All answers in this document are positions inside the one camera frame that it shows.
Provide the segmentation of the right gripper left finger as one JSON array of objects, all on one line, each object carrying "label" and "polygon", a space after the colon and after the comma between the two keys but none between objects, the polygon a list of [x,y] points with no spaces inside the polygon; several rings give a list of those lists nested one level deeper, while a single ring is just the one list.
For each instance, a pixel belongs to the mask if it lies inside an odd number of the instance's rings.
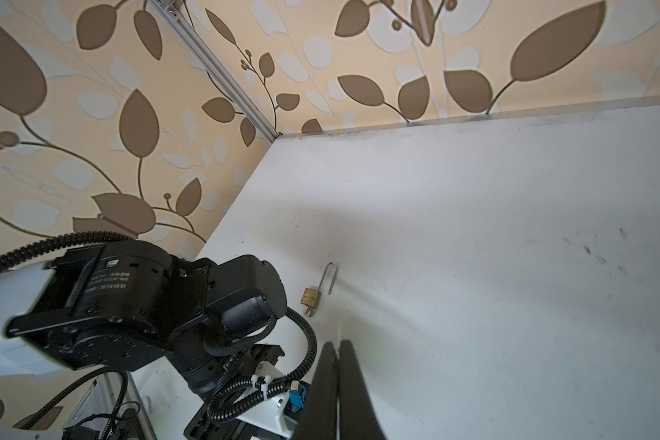
[{"label": "right gripper left finger", "polygon": [[338,358],[331,342],[324,344],[293,440],[337,439]]}]

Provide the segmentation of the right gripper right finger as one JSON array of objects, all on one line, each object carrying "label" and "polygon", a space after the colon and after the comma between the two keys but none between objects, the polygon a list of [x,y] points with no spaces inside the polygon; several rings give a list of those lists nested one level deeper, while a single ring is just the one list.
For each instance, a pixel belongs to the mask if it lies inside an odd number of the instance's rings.
[{"label": "right gripper right finger", "polygon": [[359,359],[353,344],[343,340],[339,347],[339,438],[386,438],[374,412]]}]

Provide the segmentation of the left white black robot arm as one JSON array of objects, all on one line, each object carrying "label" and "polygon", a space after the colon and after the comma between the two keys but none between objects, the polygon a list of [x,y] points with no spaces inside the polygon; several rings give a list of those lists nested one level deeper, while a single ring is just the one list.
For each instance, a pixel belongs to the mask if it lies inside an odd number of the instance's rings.
[{"label": "left white black robot arm", "polygon": [[[244,255],[223,264],[186,261],[149,242],[106,231],[47,238],[0,256],[0,274],[51,251],[37,302],[7,324],[7,336],[70,368],[133,371],[166,358],[203,410],[186,430],[205,439],[260,404],[291,390],[310,370],[317,339],[289,308],[269,262]],[[282,355],[264,340],[282,318],[307,340],[302,363],[278,379],[253,370]]]}]

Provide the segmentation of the open brass padlock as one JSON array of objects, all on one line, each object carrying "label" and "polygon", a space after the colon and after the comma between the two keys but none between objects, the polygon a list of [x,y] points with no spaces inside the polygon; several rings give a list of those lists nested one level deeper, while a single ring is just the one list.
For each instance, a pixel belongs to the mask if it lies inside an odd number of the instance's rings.
[{"label": "open brass padlock", "polygon": [[315,315],[324,295],[330,295],[334,289],[339,265],[331,261],[324,268],[323,275],[317,287],[306,288],[302,294],[301,304],[304,307],[304,316]]}]

